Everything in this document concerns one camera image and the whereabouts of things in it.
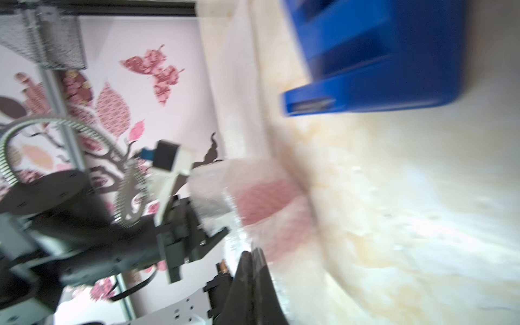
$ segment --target cable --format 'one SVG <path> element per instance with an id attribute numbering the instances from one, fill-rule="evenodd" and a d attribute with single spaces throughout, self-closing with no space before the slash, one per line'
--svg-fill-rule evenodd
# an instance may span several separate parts
<path id="1" fill-rule="evenodd" d="M 7 148 L 11 139 L 16 136 L 18 132 L 27 126 L 33 124 L 40 123 L 49 123 L 49 124 L 57 124 L 57 125 L 65 125 L 71 127 L 97 141 L 107 146 L 114 155 L 119 159 L 125 159 L 125 156 L 121 153 L 121 151 L 105 136 L 97 132 L 95 129 L 90 126 L 80 122 L 79 120 L 73 118 L 66 118 L 63 116 L 57 115 L 41 115 L 41 116 L 26 116 L 23 118 L 19 118 L 11 123 L 9 123 L 3 130 L 2 135 L 0 136 L 0 173 L 7 180 L 10 185 L 15 185 L 20 182 L 20 178 L 13 171 L 11 163 L 9 162 L 7 156 Z M 118 189 L 118 194 L 115 201 L 115 215 L 114 222 L 122 227 L 131 227 L 136 224 L 141 218 L 146 204 L 149 202 L 149 193 L 148 187 L 146 186 L 146 180 L 142 172 L 135 165 L 134 159 L 129 159 L 126 163 L 126 171 L 123 177 L 123 181 Z M 144 194 L 143 201 L 139 210 L 135 217 L 127 218 L 127 213 L 124 211 L 125 208 L 125 193 L 127 193 L 127 185 L 130 184 L 131 177 L 135 177 L 139 190 Z"/>

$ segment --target pink butterfly decal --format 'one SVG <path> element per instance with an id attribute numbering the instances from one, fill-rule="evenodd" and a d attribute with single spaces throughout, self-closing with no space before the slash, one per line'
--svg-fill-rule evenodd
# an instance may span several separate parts
<path id="1" fill-rule="evenodd" d="M 171 86 L 179 82 L 179 74 L 184 71 L 184 69 L 177 70 L 172 65 L 163 68 L 163 63 L 166 61 L 166 55 L 161 52 L 163 46 L 164 44 L 159 49 L 147 50 L 144 57 L 135 56 L 119 61 L 130 71 L 153 75 L 153 93 L 162 106 L 166 105 L 170 97 Z"/>

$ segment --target pink leaf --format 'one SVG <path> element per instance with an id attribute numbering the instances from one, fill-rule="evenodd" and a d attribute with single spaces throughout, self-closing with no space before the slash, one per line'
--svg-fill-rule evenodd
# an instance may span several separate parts
<path id="1" fill-rule="evenodd" d="M 92 177 L 92 183 L 94 183 L 94 186 L 96 188 L 103 187 L 108 182 L 108 179 L 106 177 Z"/>
<path id="2" fill-rule="evenodd" d="M 72 169 L 72 166 L 70 164 L 57 164 L 56 165 L 56 171 L 68 171 Z"/>
<path id="3" fill-rule="evenodd" d="M 164 272 L 168 270 L 168 267 L 166 265 L 166 261 L 160 261 L 157 263 L 157 270 Z M 153 266 L 150 266 L 149 268 L 145 269 L 145 273 L 150 273 L 153 271 Z"/>
<path id="4" fill-rule="evenodd" d="M 103 145 L 94 139 L 90 139 L 83 135 L 80 135 L 79 138 L 83 147 L 89 151 L 96 152 L 103 149 Z"/>
<path id="5" fill-rule="evenodd" d="M 134 127 L 130 130 L 130 135 L 128 137 L 128 141 L 137 141 L 141 138 L 142 134 L 145 132 L 145 121 L 142 120 L 137 122 Z"/>
<path id="6" fill-rule="evenodd" d="M 166 266 L 166 261 L 160 261 L 159 263 L 157 263 L 157 268 L 159 269 L 159 271 L 166 271 L 168 270 L 168 267 Z"/>
<path id="7" fill-rule="evenodd" d="M 90 298 L 94 301 L 108 300 L 114 297 L 115 292 L 112 290 L 113 284 L 110 278 L 105 278 L 96 282 L 90 290 Z"/>
<path id="8" fill-rule="evenodd" d="M 108 82 L 99 94 L 97 112 L 103 127 L 118 139 L 130 127 L 130 109 Z"/>
<path id="9" fill-rule="evenodd" d="M 43 84 L 35 84 L 31 78 L 23 72 L 18 72 L 15 79 L 26 88 L 22 91 L 25 96 L 25 105 L 33 114 L 48 114 L 50 106 L 45 97 Z"/>
<path id="10" fill-rule="evenodd" d="M 94 94 L 87 78 L 79 71 L 69 70 L 59 72 L 63 89 L 70 103 L 92 106 Z"/>
<path id="11" fill-rule="evenodd" d="M 151 204 L 148 207 L 148 213 L 147 214 L 155 214 L 155 213 L 157 213 L 157 211 L 159 211 L 159 202 Z"/>
<path id="12" fill-rule="evenodd" d="M 40 177 L 43 177 L 43 174 L 35 170 L 22 170 L 18 172 L 18 177 L 20 177 L 22 182 L 30 183 Z"/>
<path id="13" fill-rule="evenodd" d="M 52 157 L 42 148 L 33 145 L 23 145 L 22 152 L 36 166 L 46 170 L 53 169 L 54 161 Z"/>
<path id="14" fill-rule="evenodd" d="M 71 105 L 69 106 L 69 111 L 72 116 L 85 124 L 96 124 L 96 117 L 87 110 Z"/>

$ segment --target blue plastic object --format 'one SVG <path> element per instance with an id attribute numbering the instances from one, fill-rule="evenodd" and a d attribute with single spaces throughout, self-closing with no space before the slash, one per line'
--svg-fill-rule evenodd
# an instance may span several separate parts
<path id="1" fill-rule="evenodd" d="M 440 106 L 461 92 L 464 0 L 285 0 L 313 82 L 289 115 Z"/>
<path id="2" fill-rule="evenodd" d="M 141 149 L 141 153 L 139 154 L 139 157 L 144 160 L 153 161 L 153 157 L 155 156 L 155 149 L 149 150 L 146 148 Z"/>

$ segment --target marble surface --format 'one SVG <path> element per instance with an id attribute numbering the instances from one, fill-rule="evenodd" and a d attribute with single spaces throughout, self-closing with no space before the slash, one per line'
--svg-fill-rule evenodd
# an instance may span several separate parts
<path id="1" fill-rule="evenodd" d="M 280 95 L 310 78 L 283 2 L 247 4 L 270 147 L 328 258 L 324 323 L 520 323 L 520 3 L 470 2 L 455 103 L 297 118 Z M 208 64 L 234 5 L 199 5 Z"/>

